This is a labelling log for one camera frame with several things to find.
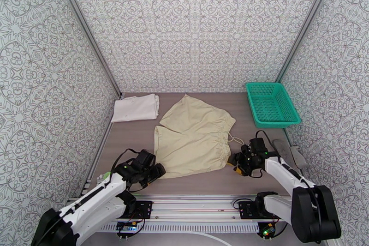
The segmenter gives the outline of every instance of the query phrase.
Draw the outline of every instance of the cable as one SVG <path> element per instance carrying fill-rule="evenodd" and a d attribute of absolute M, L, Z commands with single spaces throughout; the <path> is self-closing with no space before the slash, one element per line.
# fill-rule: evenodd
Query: cable
<path fill-rule="evenodd" d="M 42 240 L 46 237 L 46 235 L 49 234 L 49 232 L 61 221 L 63 220 L 63 218 L 72 213 L 73 212 L 73 209 L 70 208 L 67 212 L 65 212 L 65 214 L 63 216 L 61 216 L 51 227 L 49 227 L 49 229 L 43 234 L 43 236 L 41 236 L 40 240 L 38 241 L 38 243 L 36 244 L 36 246 L 39 246 L 42 242 Z"/>
<path fill-rule="evenodd" d="M 252 199 L 250 199 L 250 198 L 239 198 L 239 199 L 236 199 L 236 200 L 232 203 L 232 206 L 233 206 L 233 208 L 234 208 L 234 209 L 239 210 L 239 208 L 234 207 L 234 205 L 235 205 L 238 201 L 241 201 L 241 200 L 249 200 L 249 201 L 252 201 Z"/>
<path fill-rule="evenodd" d="M 228 135 L 229 135 L 232 139 L 227 140 L 227 142 L 235 141 L 236 143 L 239 143 L 240 145 L 244 145 L 244 144 L 245 144 L 245 142 L 244 142 L 241 138 L 233 137 L 229 132 L 228 132 Z"/>
<path fill-rule="evenodd" d="M 301 182 L 304 183 L 307 187 L 308 187 L 308 191 L 310 193 L 310 197 L 312 197 L 315 201 L 315 205 L 316 205 L 316 209 L 318 211 L 318 220 L 319 220 L 319 237 L 321 236 L 321 210 L 320 210 L 320 206 L 319 206 L 319 202 L 318 199 L 316 199 L 316 196 L 313 192 L 313 189 L 309 186 L 309 184 L 304 180 L 301 179 Z M 316 244 L 320 244 L 321 240 L 315 241 Z"/>
<path fill-rule="evenodd" d="M 282 228 L 282 230 L 280 231 L 280 233 L 276 234 L 272 238 L 276 238 L 277 236 L 280 236 L 284 232 L 284 230 L 286 229 L 287 225 L 288 225 L 288 223 L 286 222 L 285 226 Z"/>
<path fill-rule="evenodd" d="M 269 136 L 267 135 L 267 133 L 266 133 L 264 130 L 256 131 L 256 133 L 255 133 L 255 138 L 257 138 L 257 135 L 258 135 L 258 133 L 259 133 L 259 132 L 263 132 L 263 133 L 264 133 L 264 135 L 265 135 L 265 137 L 267 137 L 269 144 L 272 146 L 272 148 L 274 149 L 275 153 L 276 153 L 276 154 L 277 154 L 277 156 L 278 156 L 278 162 L 279 162 L 279 163 L 282 163 L 282 162 L 280 161 L 280 158 L 281 158 L 281 157 L 280 157 L 280 153 L 278 152 L 277 148 L 274 146 L 274 144 L 272 143 L 272 141 L 270 141 Z"/>
<path fill-rule="evenodd" d="M 202 233 L 202 232 L 186 232 L 186 234 L 197 234 L 197 235 L 202 235 L 202 236 L 205 236 L 205 237 L 209 237 L 211 239 L 214 239 L 220 243 L 223 243 L 224 245 L 226 246 L 232 246 L 231 244 L 229 244 L 228 242 L 216 237 L 216 236 L 212 236 L 212 235 L 209 235 L 209 234 L 205 234 L 205 233 Z"/>
<path fill-rule="evenodd" d="M 143 188 L 140 188 L 140 189 L 138 189 L 138 190 L 136 190 L 136 191 L 131 191 L 131 190 L 130 190 L 130 188 L 131 188 L 131 187 L 129 187 L 129 188 L 128 188 L 128 191 L 129 191 L 129 192 L 132 192 L 132 193 L 133 193 L 133 192 L 139 192 L 139 191 L 141 191 L 141 190 L 143 190 L 143 189 L 144 189 L 144 187 L 143 187 Z"/>
<path fill-rule="evenodd" d="M 262 168 L 260 169 L 260 176 L 255 177 L 250 175 L 249 177 L 254 179 L 260 179 L 262 177 Z"/>
<path fill-rule="evenodd" d="M 142 218 L 143 218 L 143 224 L 142 224 L 142 227 L 138 230 L 138 231 L 136 231 L 135 233 L 133 233 L 133 234 L 126 234 L 125 235 L 125 238 L 130 238 L 130 237 L 132 237 L 132 236 L 135 236 L 136 234 L 139 234 L 140 232 L 141 232 L 141 230 L 145 227 L 145 223 L 146 223 L 146 219 L 145 219 L 145 216 L 144 216 L 144 214 L 142 213 L 142 211 L 140 210 L 140 209 L 137 209 L 139 212 L 140 212 L 140 214 L 141 214 L 141 216 L 142 216 Z M 117 233 L 117 236 L 120 236 L 120 237 L 122 237 L 124 234 L 121 234 L 120 232 L 122 231 L 122 229 L 123 229 L 123 227 L 120 227 L 119 228 L 119 232 Z"/>
<path fill-rule="evenodd" d="M 274 214 L 272 214 L 272 220 L 273 220 L 273 224 L 276 224 L 280 221 L 280 218 L 278 217 L 277 218 L 277 221 L 274 220 Z"/>
<path fill-rule="evenodd" d="M 110 177 L 109 177 L 109 182 L 107 182 L 106 184 L 105 184 L 105 187 L 107 186 L 107 185 L 109 185 L 110 183 L 111 183 L 111 181 L 112 181 L 112 176 L 113 176 L 113 172 L 114 172 L 114 169 L 115 169 L 115 166 L 117 165 L 117 162 L 119 161 L 119 159 L 123 156 L 123 154 L 125 154 L 127 151 L 131 151 L 131 152 L 134 152 L 134 153 L 138 153 L 138 152 L 136 152 L 135 150 L 133 150 L 133 149 L 126 149 L 124 152 L 122 152 L 119 156 L 118 156 L 118 158 L 114 161 L 114 163 L 113 163 L 113 165 L 112 165 L 112 169 L 110 170 Z"/>
<path fill-rule="evenodd" d="M 132 214 L 132 216 L 130 217 L 130 219 L 128 220 L 128 221 L 126 221 L 125 223 L 124 223 L 124 225 L 122 225 L 122 226 L 120 226 L 119 227 L 119 232 L 118 233 L 116 233 L 116 235 L 119 237 L 119 238 L 122 238 L 122 234 L 120 233 L 122 230 L 123 230 L 123 228 L 132 220 L 132 218 L 135 216 L 135 214 L 136 214 L 136 212 L 133 212 L 133 214 Z"/>
<path fill-rule="evenodd" d="M 299 169 L 300 170 L 300 172 L 301 172 L 301 174 L 302 174 L 302 170 L 298 167 L 298 165 L 296 164 L 296 160 L 295 160 L 295 157 L 293 156 L 293 153 L 291 152 L 291 156 L 292 156 L 292 159 L 293 159 L 293 163 L 295 163 L 295 166 L 297 167 L 297 169 Z"/>
<path fill-rule="evenodd" d="M 272 146 L 272 148 L 275 151 L 277 151 L 276 147 L 274 146 L 274 144 L 272 143 L 272 141 L 269 139 L 269 136 L 266 134 L 266 132 L 264 130 L 256 131 L 255 138 L 257 138 L 257 135 L 259 134 L 259 132 L 263 132 L 264 133 L 265 137 L 267 137 L 267 139 L 268 139 L 269 144 Z"/>

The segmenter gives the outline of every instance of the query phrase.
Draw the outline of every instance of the folded white cloth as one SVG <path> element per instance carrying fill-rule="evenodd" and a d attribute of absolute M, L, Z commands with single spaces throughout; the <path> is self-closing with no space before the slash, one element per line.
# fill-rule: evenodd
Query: folded white cloth
<path fill-rule="evenodd" d="M 115 101 L 111 122 L 154 120 L 158 114 L 159 96 L 150 94 L 142 97 L 128 97 Z"/>

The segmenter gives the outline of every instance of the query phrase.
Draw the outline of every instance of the gray floor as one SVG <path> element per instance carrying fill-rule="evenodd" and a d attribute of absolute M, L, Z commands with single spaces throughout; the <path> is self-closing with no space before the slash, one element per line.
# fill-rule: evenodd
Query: gray floor
<path fill-rule="evenodd" d="M 130 93 L 129 96 L 143 96 L 147 93 Z M 183 93 L 159 93 L 159 116 L 156 120 L 139 120 L 114 123 L 104 151 L 92 178 L 91 188 L 96 186 L 96 177 L 109 171 L 116 157 L 126 148 L 134 150 L 148 149 L 154 151 L 154 128 L 159 124 L 163 115 L 172 105 L 178 102 Z M 236 119 L 231 129 L 233 136 L 239 137 L 248 143 L 255 137 L 259 128 L 255 127 L 252 113 L 246 93 L 192 93 L 192 97 L 218 108 L 225 109 Z M 286 136 L 282 129 L 265 129 L 270 138 L 281 139 L 286 142 Z M 240 145 L 231 142 L 231 152 L 240 151 Z M 141 191 L 141 194 L 232 194 L 251 195 L 264 191 L 275 191 L 286 195 L 285 189 L 270 175 L 264 173 L 261 179 L 242 177 L 236 174 L 231 166 L 210 173 L 202 173 L 176 179 L 157 180 L 152 185 Z"/>
<path fill-rule="evenodd" d="M 290 226 L 287 227 L 285 232 L 273 239 L 271 242 L 263 240 L 257 234 L 214 234 L 214 236 L 221 238 L 228 242 L 232 246 L 313 246 L 316 243 L 301 243 Z M 199 236 L 196 234 L 138 234 L 128 241 L 119 241 L 115 234 L 103 234 L 96 233 L 83 243 L 83 246 L 189 246 L 189 245 L 202 245 L 202 246 L 222 246 L 224 244 L 215 241 L 208 237 Z"/>

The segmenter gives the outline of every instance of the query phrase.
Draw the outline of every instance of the robotic arm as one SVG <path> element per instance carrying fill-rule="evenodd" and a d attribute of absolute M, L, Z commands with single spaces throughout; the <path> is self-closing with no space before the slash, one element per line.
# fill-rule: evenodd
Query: robotic arm
<path fill-rule="evenodd" d="M 122 153 L 109 178 L 60 211 L 50 209 L 42 215 L 31 246 L 79 246 L 102 225 L 125 212 L 132 214 L 136 205 L 136 198 L 129 192 L 132 184 L 145 188 L 164 175 L 165 169 L 155 164 L 155 156 L 146 150 L 128 150 L 137 157 L 115 167 Z"/>
<path fill-rule="evenodd" d="M 54 209 L 45 212 L 31 246 L 79 246 L 109 221 L 123 214 L 134 214 L 136 198 L 130 193 L 131 186 L 139 183 L 145 188 L 164 175 L 165 169 L 155 164 L 155 156 L 146 150 L 131 151 L 137 157 L 116 166 L 125 152 L 122 153 L 110 177 L 89 193 L 57 212 Z M 275 192 L 259 193 L 255 200 L 257 216 L 277 215 L 292 225 L 302 242 L 341 236 L 330 190 L 305 179 L 277 151 L 268 152 L 262 138 L 250 140 L 250 145 L 243 145 L 241 152 L 231 155 L 228 162 L 242 176 L 252 176 L 255 169 L 266 171 L 290 194 L 291 198 L 286 199 Z"/>
<path fill-rule="evenodd" d="M 252 176 L 255 169 L 266 171 L 290 194 L 291 198 L 286 199 L 275 192 L 259 193 L 256 206 L 260 215 L 275 214 L 282 218 L 292 225 L 302 242 L 320 243 L 341 236 L 331 191 L 301 176 L 286 164 L 277 151 L 268 152 L 262 138 L 250 140 L 250 145 L 243 145 L 241 152 L 231 155 L 228 162 L 242 176 Z"/>

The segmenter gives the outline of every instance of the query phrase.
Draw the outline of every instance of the white patterned wall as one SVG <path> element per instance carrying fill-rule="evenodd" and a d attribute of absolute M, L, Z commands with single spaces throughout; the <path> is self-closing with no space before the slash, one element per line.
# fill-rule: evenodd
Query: white patterned wall
<path fill-rule="evenodd" d="M 121 91 L 274 81 L 312 0 L 78 0 Z"/>
<path fill-rule="evenodd" d="M 333 192 L 345 245 L 368 245 L 369 0 L 325 0 L 283 84 L 302 123 L 287 129 Z"/>
<path fill-rule="evenodd" d="M 65 0 L 0 0 L 0 245 L 78 196 L 115 98 Z"/>

